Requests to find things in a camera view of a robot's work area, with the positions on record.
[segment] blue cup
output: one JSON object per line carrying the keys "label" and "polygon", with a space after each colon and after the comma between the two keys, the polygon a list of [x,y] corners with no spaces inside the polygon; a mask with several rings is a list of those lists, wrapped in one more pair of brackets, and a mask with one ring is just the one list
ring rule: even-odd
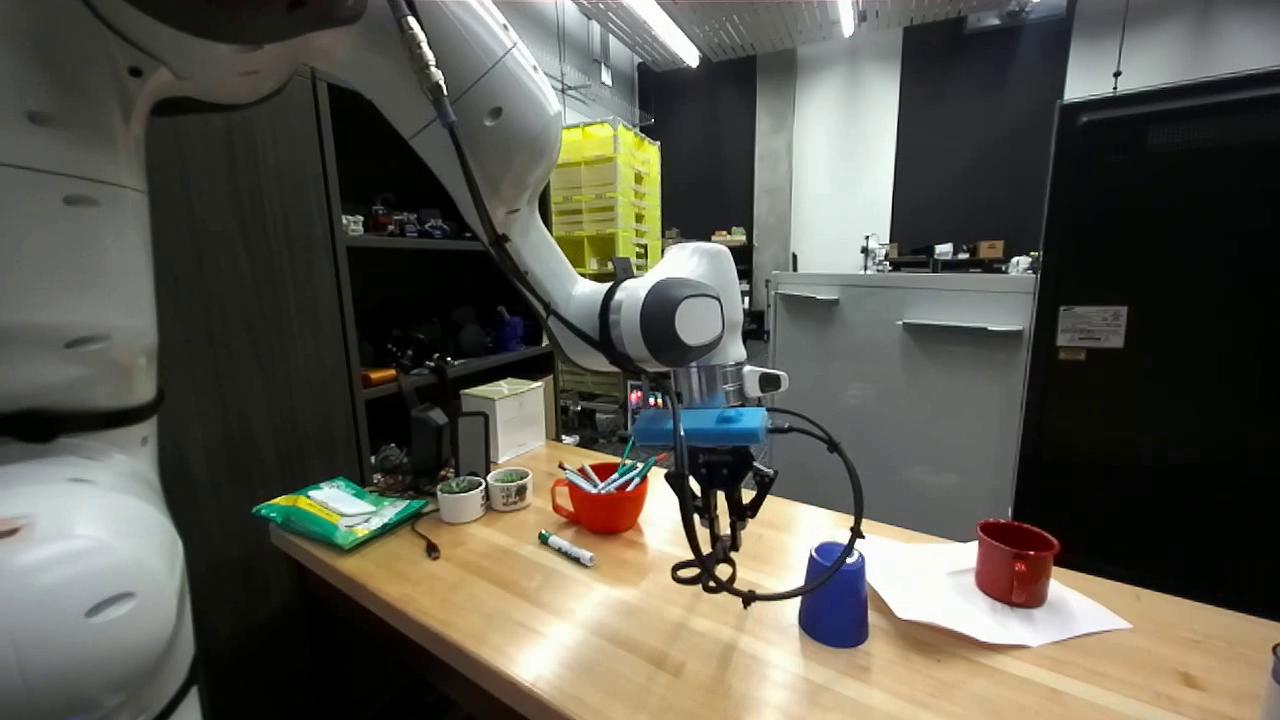
{"label": "blue cup", "polygon": [[819,646],[857,649],[869,640],[869,560],[853,549],[835,570],[841,551],[845,546],[815,546],[806,551],[801,630]]}

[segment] pen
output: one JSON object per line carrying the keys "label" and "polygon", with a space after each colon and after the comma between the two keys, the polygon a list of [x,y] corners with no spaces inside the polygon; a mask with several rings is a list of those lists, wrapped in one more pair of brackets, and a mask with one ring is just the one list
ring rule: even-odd
{"label": "pen", "polygon": [[537,539],[540,539],[542,549],[551,549],[557,556],[580,563],[580,570],[592,570],[592,563],[596,563],[596,556],[592,556],[588,549],[575,549],[575,546],[567,546],[562,536],[537,531]]}

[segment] wooden table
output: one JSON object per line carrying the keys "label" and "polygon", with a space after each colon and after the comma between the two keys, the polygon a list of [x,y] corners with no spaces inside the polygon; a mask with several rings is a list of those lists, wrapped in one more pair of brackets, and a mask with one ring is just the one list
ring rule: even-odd
{"label": "wooden table", "polygon": [[[557,459],[596,454],[547,443],[510,459],[537,472],[537,503],[478,525],[426,525],[444,556],[425,560],[398,530],[350,556],[276,531],[276,546],[380,622],[482,684],[524,718],[1257,718],[1280,624],[1079,577],[1129,634],[1049,649],[983,649],[900,624],[870,599],[865,649],[813,646],[795,599],[741,608],[668,580],[682,560],[674,497],[651,485],[627,536],[562,530],[547,509]],[[596,551],[575,570],[537,546],[557,530]],[[793,588],[815,539],[848,518],[769,502],[742,536],[741,580]],[[869,536],[927,539],[869,525]]]}

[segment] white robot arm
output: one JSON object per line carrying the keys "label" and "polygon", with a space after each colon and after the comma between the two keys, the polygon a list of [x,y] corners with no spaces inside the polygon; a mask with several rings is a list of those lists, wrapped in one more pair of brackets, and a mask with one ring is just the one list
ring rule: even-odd
{"label": "white robot arm", "polygon": [[154,476],[143,127],[163,96],[247,105],[295,69],[404,131],[567,361],[742,361],[725,247],[680,243],[625,284],[560,256],[537,214],[557,93],[486,0],[0,0],[4,720],[193,708],[182,551]]}

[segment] red mug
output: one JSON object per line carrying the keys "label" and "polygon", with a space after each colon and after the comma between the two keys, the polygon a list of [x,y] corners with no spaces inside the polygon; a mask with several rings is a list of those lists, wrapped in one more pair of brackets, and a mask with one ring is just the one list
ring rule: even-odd
{"label": "red mug", "polygon": [[1020,519],[975,525],[975,588],[1008,608],[1038,608],[1056,563],[1056,536]]}
{"label": "red mug", "polygon": [[[616,463],[582,463],[582,470],[592,470],[582,476],[596,476],[596,480],[607,480],[616,472]],[[634,530],[642,497],[649,497],[649,480],[634,480],[634,485],[607,492],[607,497],[592,497],[562,476],[551,480],[557,518],[562,518],[596,536],[620,536],[620,531]]]}

